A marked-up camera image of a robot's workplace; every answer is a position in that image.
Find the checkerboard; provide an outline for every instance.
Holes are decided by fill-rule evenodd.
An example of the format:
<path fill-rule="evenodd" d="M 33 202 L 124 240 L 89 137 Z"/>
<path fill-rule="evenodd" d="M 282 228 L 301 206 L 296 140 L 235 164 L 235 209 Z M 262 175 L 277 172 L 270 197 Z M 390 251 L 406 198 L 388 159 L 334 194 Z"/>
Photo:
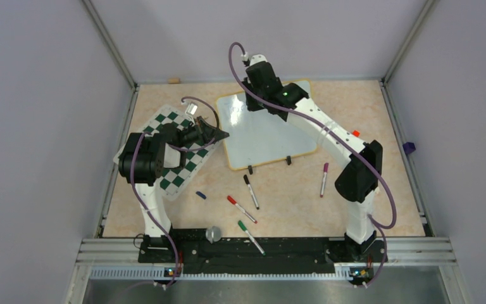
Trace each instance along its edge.
<path fill-rule="evenodd" d="M 163 124 L 174 124 L 176 128 L 182 130 L 190 124 L 190 120 L 187 119 L 183 112 L 173 108 L 169 105 L 162 106 L 150 120 L 145 123 L 136 132 L 148 131 L 150 133 L 159 132 L 159 129 Z M 192 178 L 197 174 L 198 170 L 206 163 L 208 158 L 213 154 L 215 149 L 220 145 L 220 142 L 212 144 L 206 149 L 202 149 L 195 152 L 187 152 L 187 162 L 183 169 L 164 169 L 163 178 L 160 182 L 161 189 L 164 190 L 163 197 L 169 201 L 173 201 L 180 195 L 187 185 L 191 182 Z M 184 148 L 194 149 L 200 147 L 199 144 L 192 144 Z M 124 147 L 122 146 L 113 161 L 118 164 L 118 157 L 122 153 Z"/>

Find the cable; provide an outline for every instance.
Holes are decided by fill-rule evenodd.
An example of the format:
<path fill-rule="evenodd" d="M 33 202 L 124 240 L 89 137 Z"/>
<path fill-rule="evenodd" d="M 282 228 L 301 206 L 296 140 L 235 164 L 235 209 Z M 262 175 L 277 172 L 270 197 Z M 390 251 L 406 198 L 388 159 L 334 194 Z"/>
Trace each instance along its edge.
<path fill-rule="evenodd" d="M 379 268 L 377 268 L 377 271 L 375 272 L 373 277 L 370 279 L 370 281 L 367 282 L 366 284 L 363 284 L 363 286 L 365 286 L 366 288 L 370 287 L 375 282 L 377 277 L 381 274 L 381 270 L 383 270 L 383 266 L 385 265 L 385 261 L 387 260 L 387 254 L 388 254 L 387 237 L 385 236 L 385 233 L 383 232 L 383 229 L 381 228 L 381 224 L 379 224 L 372 217 L 370 217 L 370 221 L 375 226 L 375 228 L 377 228 L 377 230 L 379 230 L 379 232 L 381 232 L 381 236 L 383 236 L 384 251 L 383 251 L 383 257 L 381 258 L 381 263 L 379 263 Z"/>
<path fill-rule="evenodd" d="M 143 209 L 148 210 L 148 206 L 146 206 L 146 204 L 143 202 L 142 198 L 140 198 L 140 195 L 137 193 L 137 189 L 135 188 L 135 162 L 137 161 L 137 155 L 139 154 L 140 144 L 142 143 L 142 140 L 144 139 L 144 136 L 146 134 L 150 134 L 150 133 L 143 132 L 140 135 L 140 137 L 139 137 L 139 141 L 137 142 L 137 147 L 135 147 L 135 151 L 133 153 L 133 158 L 131 159 L 131 169 L 130 169 L 130 177 L 129 177 L 129 179 L 130 179 L 131 188 L 133 189 L 133 193 L 135 194 L 135 197 L 137 197 L 137 199 L 139 200 L 139 203 L 142 205 Z M 165 287 L 168 287 L 168 286 L 171 286 L 172 284 L 174 284 L 175 279 L 176 279 L 176 276 L 178 276 L 178 268 L 179 268 L 178 250 L 176 249 L 176 244 L 174 243 L 174 240 L 172 239 L 172 237 L 170 237 L 170 235 L 165 230 L 165 228 L 163 228 L 163 226 L 161 226 L 158 223 L 158 221 L 154 218 L 154 216 L 152 215 L 152 213 L 150 213 L 150 211 L 147 211 L 146 213 L 148 214 L 148 217 L 152 220 L 152 222 L 154 222 L 154 224 L 159 229 L 161 229 L 161 231 L 163 232 L 163 234 L 165 234 L 166 238 L 170 242 L 170 245 L 172 246 L 172 250 L 174 251 L 174 257 L 175 257 L 176 267 L 174 269 L 174 273 L 172 274 L 172 279 L 165 286 Z M 139 233 L 138 235 L 136 235 L 136 237 L 133 238 L 133 245 L 135 247 L 137 247 L 135 245 L 135 240 L 137 239 L 137 236 L 139 236 L 139 235 L 141 235 L 141 234 Z M 137 283 L 135 283 L 133 285 L 129 285 L 123 291 L 120 291 L 117 295 L 115 295 L 114 297 L 112 297 L 112 299 L 110 299 L 110 301 L 108 302 L 108 304 L 114 303 L 116 300 L 120 299 L 125 293 L 127 293 L 131 289 L 136 288 L 136 287 L 139 287 L 141 285 L 147 285 L 147 284 L 152 284 L 152 282 L 151 281 L 141 281 L 141 282 L 137 282 Z"/>
<path fill-rule="evenodd" d="M 185 96 L 185 97 L 182 97 L 182 99 L 181 99 L 182 103 L 184 103 L 186 99 L 196 100 L 200 103 L 203 103 L 208 108 L 210 108 L 211 111 L 213 111 L 213 115 L 215 115 L 215 122 L 217 124 L 217 126 L 215 127 L 215 131 L 213 132 L 213 136 L 212 136 L 211 140 L 207 144 L 205 144 L 204 146 L 201 146 L 201 147 L 195 148 L 195 149 L 185 149 L 185 148 L 179 148 L 179 147 L 176 147 L 176 146 L 172 146 L 171 144 L 169 144 L 169 147 L 171 147 L 174 150 L 183 151 L 183 152 L 195 152 L 195 151 L 205 149 L 206 147 L 213 144 L 213 141 L 215 140 L 215 135 L 217 135 L 217 131 L 219 131 L 219 115 L 217 115 L 217 111 L 215 111 L 215 109 L 209 103 L 201 100 L 200 98 L 193 97 L 193 96 Z"/>
<path fill-rule="evenodd" d="M 137 155 L 139 154 L 140 144 L 142 143 L 142 140 L 144 139 L 144 136 L 146 134 L 147 134 L 147 132 L 143 132 L 139 137 L 139 142 L 137 143 L 137 147 L 135 148 L 135 152 L 133 153 L 133 158 L 131 159 L 131 169 L 130 169 L 131 172 L 130 172 L 130 178 L 129 179 L 130 179 L 130 182 L 131 182 L 131 188 L 133 189 L 133 193 L 135 193 L 135 196 L 139 200 L 139 203 L 142 205 L 142 207 L 145 210 L 148 210 L 148 206 L 146 206 L 146 204 L 142 201 L 142 198 L 140 198 L 140 195 L 137 193 L 137 189 L 135 188 L 135 162 L 137 161 Z M 152 215 L 152 213 L 150 213 L 150 211 L 147 211 L 146 213 L 148 214 L 148 217 L 152 220 L 152 222 L 154 222 L 154 224 L 156 224 L 156 226 L 158 226 L 158 228 L 161 229 L 161 231 L 163 231 L 163 234 L 165 234 L 166 238 L 168 239 L 168 241 L 172 245 L 172 250 L 174 251 L 174 257 L 175 257 L 175 260 L 176 260 L 176 267 L 175 267 L 174 273 L 172 274 L 172 280 L 170 280 L 170 282 L 166 285 L 166 287 L 168 287 L 168 286 L 171 286 L 175 282 L 176 276 L 178 275 L 178 265 L 179 265 L 178 250 L 176 249 L 176 244 L 174 244 L 174 240 L 172 239 L 172 237 L 170 237 L 170 235 L 165 230 L 165 228 L 163 228 L 163 226 L 161 226 L 158 223 L 158 221 L 154 218 L 154 216 Z"/>
<path fill-rule="evenodd" d="M 136 244 L 135 244 L 135 240 L 139 237 L 139 236 L 144 236 L 144 233 L 139 233 L 138 235 L 136 235 L 134 238 L 133 238 L 133 246 L 135 246 L 135 248 L 137 249 L 140 249 L 140 247 L 138 247 Z"/>
<path fill-rule="evenodd" d="M 377 172 L 377 170 L 375 170 L 375 168 L 373 168 L 373 166 L 364 157 L 362 157 L 359 153 L 357 153 L 357 151 L 355 151 L 352 147 L 350 147 L 348 144 L 346 144 L 338 135 L 334 134 L 334 132 L 332 132 L 331 129 L 329 129 L 323 123 L 319 122 L 317 119 L 315 119 L 311 116 L 308 116 L 307 114 L 292 110 L 290 108 L 284 108 L 283 106 L 278 106 L 276 104 L 270 103 L 269 101 L 257 96 L 255 93 L 253 93 L 251 90 L 249 90 L 243 84 L 243 82 L 241 82 L 241 80 L 237 76 L 237 73 L 235 72 L 234 63 L 232 62 L 232 51 L 234 49 L 234 46 L 238 46 L 241 49 L 241 52 L 243 54 L 245 54 L 245 49 L 243 48 L 241 43 L 233 42 L 230 45 L 230 49 L 228 50 L 228 64 L 230 65 L 230 71 L 232 72 L 232 75 L 234 76 L 235 81 L 241 86 L 241 88 L 248 95 L 252 96 L 254 99 L 259 101 L 260 103 L 263 103 L 266 106 L 270 106 L 271 108 L 274 108 L 274 109 L 277 109 L 277 110 L 280 110 L 280 111 L 284 111 L 284 112 L 288 112 L 288 113 L 292 113 L 292 114 L 295 114 L 297 116 L 303 117 L 303 118 L 308 119 L 309 121 L 313 122 L 314 124 L 318 125 L 320 128 L 325 129 L 334 139 L 336 139 L 336 141 L 341 143 L 349 152 L 351 152 L 351 154 L 353 154 L 362 163 L 364 163 L 364 165 L 366 167 L 368 167 L 368 169 L 370 169 L 370 171 L 373 173 L 373 175 L 375 175 L 375 177 L 381 182 L 381 185 L 383 185 L 383 189 L 385 189 L 385 192 L 387 193 L 387 196 L 389 197 L 390 207 L 392 208 L 392 221 L 391 221 L 390 225 L 382 225 L 381 223 L 375 221 L 370 214 L 368 215 L 368 217 L 370 218 L 370 220 L 372 220 L 372 222 L 375 222 L 374 225 L 376 227 L 381 227 L 383 229 L 390 229 L 393 226 L 395 226 L 396 220 L 397 220 L 396 203 L 394 203 L 394 198 L 392 197 L 392 193 L 390 191 L 389 186 L 387 185 L 387 183 L 385 182 L 383 177 L 379 174 L 379 172 Z"/>

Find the gray wall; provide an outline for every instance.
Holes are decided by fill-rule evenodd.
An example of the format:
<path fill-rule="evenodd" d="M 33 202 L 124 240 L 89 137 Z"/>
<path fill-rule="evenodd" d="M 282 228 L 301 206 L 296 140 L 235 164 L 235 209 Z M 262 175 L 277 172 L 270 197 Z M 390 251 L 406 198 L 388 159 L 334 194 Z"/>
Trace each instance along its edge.
<path fill-rule="evenodd" d="M 80 1 L 0 0 L 0 303 L 61 303 L 130 90 Z"/>
<path fill-rule="evenodd" d="M 435 230 L 486 302 L 486 1 L 441 1 L 391 83 Z"/>
<path fill-rule="evenodd" d="M 232 80 L 233 41 L 283 78 L 381 77 L 424 0 L 93 2 L 135 79 L 166 82 Z"/>

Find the whiteboard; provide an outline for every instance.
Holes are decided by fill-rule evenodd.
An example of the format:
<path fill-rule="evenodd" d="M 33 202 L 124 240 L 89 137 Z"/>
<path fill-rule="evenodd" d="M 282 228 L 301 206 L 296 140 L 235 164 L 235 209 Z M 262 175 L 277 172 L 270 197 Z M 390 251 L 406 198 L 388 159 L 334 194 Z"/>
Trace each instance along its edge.
<path fill-rule="evenodd" d="M 311 96 L 308 80 L 295 81 Z M 316 151 L 317 144 L 306 133 L 267 110 L 247 111 L 245 94 L 239 92 L 217 99 L 221 129 L 230 133 L 223 140 L 228 166 L 245 169 Z"/>

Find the marker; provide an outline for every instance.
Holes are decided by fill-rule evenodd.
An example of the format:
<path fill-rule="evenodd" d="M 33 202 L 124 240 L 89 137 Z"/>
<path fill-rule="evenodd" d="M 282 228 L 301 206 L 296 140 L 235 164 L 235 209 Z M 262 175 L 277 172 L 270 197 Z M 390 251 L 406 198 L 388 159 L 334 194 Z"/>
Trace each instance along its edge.
<path fill-rule="evenodd" d="M 321 182 L 321 191 L 320 197 L 323 197 L 323 193 L 325 192 L 325 182 L 327 181 L 327 171 L 328 171 L 328 163 L 325 163 L 323 166 L 323 180 Z"/>
<path fill-rule="evenodd" d="M 204 195 L 204 193 L 202 193 L 200 191 L 196 191 L 196 195 L 200 196 L 203 199 L 206 199 L 206 195 Z"/>
<path fill-rule="evenodd" d="M 243 179 L 245 180 L 247 187 L 251 191 L 251 196 L 252 196 L 252 200 L 254 201 L 254 206 L 256 206 L 256 209 L 259 210 L 258 200 L 256 199 L 256 196 L 254 195 L 254 191 L 252 190 L 251 182 L 249 182 L 249 178 L 247 177 L 247 174 L 243 175 Z"/>
<path fill-rule="evenodd" d="M 249 236 L 249 239 L 251 239 L 251 242 L 258 248 L 258 250 L 260 251 L 260 253 L 262 255 L 265 255 L 265 251 L 263 251 L 262 247 L 258 244 L 258 242 L 251 235 L 251 233 L 247 230 L 247 227 L 245 227 L 245 225 L 243 224 L 243 222 L 239 221 L 239 222 L 237 222 L 237 224 L 239 225 L 239 227 L 241 228 L 241 230 L 243 230 Z"/>
<path fill-rule="evenodd" d="M 243 207 L 241 207 L 236 201 L 235 199 L 233 199 L 231 196 L 228 195 L 228 200 L 232 203 L 232 205 L 236 206 L 241 212 L 243 212 L 244 215 L 247 215 L 247 217 L 249 219 L 251 219 L 255 224 L 258 224 L 258 221 L 256 219 L 254 219 L 254 217 L 252 217 L 252 215 L 250 215 L 248 212 L 245 211 L 245 209 L 243 209 Z"/>

